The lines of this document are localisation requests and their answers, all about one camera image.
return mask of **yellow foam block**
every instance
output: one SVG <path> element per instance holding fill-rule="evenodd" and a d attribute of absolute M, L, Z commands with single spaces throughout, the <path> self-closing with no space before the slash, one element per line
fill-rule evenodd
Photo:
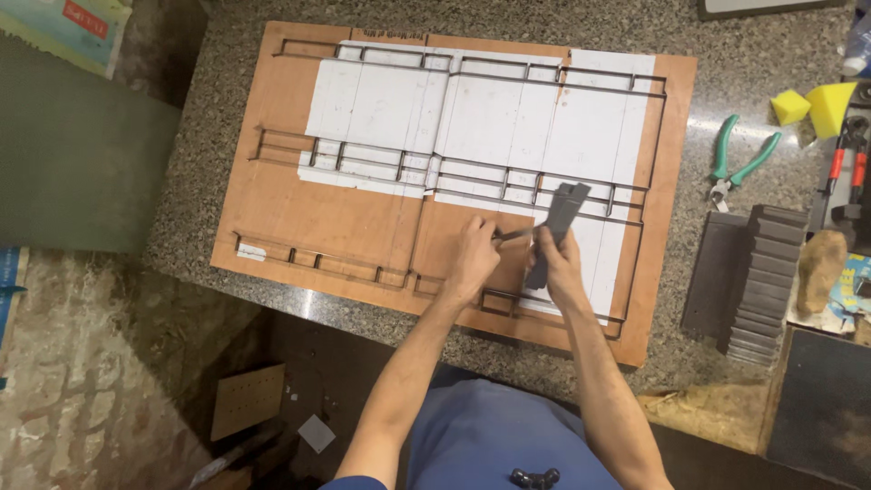
<path fill-rule="evenodd" d="M 781 92 L 777 97 L 771 99 L 771 105 L 774 107 L 774 112 L 777 114 L 781 126 L 801 121 L 807 116 L 807 111 L 811 109 L 811 103 L 795 90 Z"/>
<path fill-rule="evenodd" d="M 811 121 L 817 138 L 824 140 L 841 132 L 844 112 L 856 83 L 820 85 L 805 96 L 811 103 Z"/>

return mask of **paper scrap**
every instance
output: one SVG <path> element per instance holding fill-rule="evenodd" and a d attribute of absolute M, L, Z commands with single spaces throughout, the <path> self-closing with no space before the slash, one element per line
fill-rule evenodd
<path fill-rule="evenodd" d="M 239 244 L 239 250 L 236 251 L 236 255 L 239 257 L 245 257 L 246 259 L 254 259 L 255 261 L 263 262 L 267 259 L 267 252 L 263 248 L 252 247 L 251 245 L 246 245 L 245 243 Z"/>
<path fill-rule="evenodd" d="M 321 454 L 321 451 L 335 439 L 333 431 L 329 430 L 327 424 L 321 422 L 317 415 L 312 415 L 297 432 L 318 454 Z"/>

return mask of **pliers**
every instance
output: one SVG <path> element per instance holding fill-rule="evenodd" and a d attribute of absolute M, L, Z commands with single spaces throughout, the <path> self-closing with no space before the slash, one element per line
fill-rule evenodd
<path fill-rule="evenodd" d="M 711 189 L 711 193 L 708 194 L 708 197 L 713 201 L 714 205 L 717 206 L 717 210 L 720 211 L 720 213 L 729 212 L 729 207 L 726 205 L 726 196 L 729 194 L 729 189 L 740 186 L 741 181 L 747 177 L 749 173 L 755 170 L 756 167 L 762 165 L 763 161 L 768 160 L 768 157 L 771 156 L 771 153 L 774 151 L 774 148 L 777 146 L 777 143 L 780 141 L 780 137 L 782 136 L 780 133 L 772 134 L 756 158 L 751 160 L 750 163 L 744 166 L 744 168 L 741 168 L 738 172 L 726 178 L 729 134 L 732 132 L 732 128 L 735 127 L 735 123 L 737 122 L 738 114 L 733 114 L 726 119 L 726 122 L 724 122 L 723 126 L 719 129 L 719 139 L 717 140 L 717 166 L 714 168 L 713 173 L 711 173 L 711 180 L 715 180 L 715 183 Z"/>
<path fill-rule="evenodd" d="M 834 155 L 832 157 L 832 166 L 828 171 L 828 181 L 826 182 L 825 195 L 826 198 L 834 193 L 834 186 L 841 177 L 841 166 L 844 163 L 844 149 L 852 146 L 856 151 L 853 164 L 853 181 L 851 182 L 851 196 L 856 187 L 861 187 L 865 178 L 865 162 L 866 149 L 868 140 L 865 139 L 865 132 L 868 130 L 868 119 L 862 116 L 850 116 L 844 121 L 841 128 L 841 134 L 838 135 L 838 142 L 835 144 Z"/>

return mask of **granite countertop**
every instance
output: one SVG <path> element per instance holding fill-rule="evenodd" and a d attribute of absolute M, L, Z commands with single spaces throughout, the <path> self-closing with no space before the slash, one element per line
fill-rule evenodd
<path fill-rule="evenodd" d="M 397 345 L 416 317 L 209 266 L 258 47 L 268 20 L 389 28 L 699 59 L 647 363 L 625 370 L 635 392 L 681 388 L 765 372 L 727 361 L 679 327 L 710 189 L 716 134 L 739 114 L 730 168 L 747 163 L 776 131 L 768 99 L 838 80 L 848 7 L 701 23 L 693 2 L 651 0 L 224 0 L 213 13 L 188 94 L 158 205 L 146 264 L 184 281 Z M 730 194 L 739 213 L 756 203 L 809 208 L 827 164 L 806 120 L 783 128 L 773 157 Z M 533 344 L 506 345 L 451 334 L 450 364 L 569 398 L 571 361 Z"/>

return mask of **plywood board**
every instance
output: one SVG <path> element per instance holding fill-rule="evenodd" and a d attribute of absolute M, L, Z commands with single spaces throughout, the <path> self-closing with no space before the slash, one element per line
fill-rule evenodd
<path fill-rule="evenodd" d="M 278 415 L 283 385 L 284 364 L 221 379 L 215 399 L 212 440 Z"/>
<path fill-rule="evenodd" d="M 641 365 L 695 67 L 270 22 L 212 265 L 420 314 L 471 215 L 528 226 L 560 181 L 583 180 L 584 285 L 615 358 Z M 523 290 L 528 244 L 503 247 L 458 323 L 569 349 L 546 291 Z"/>

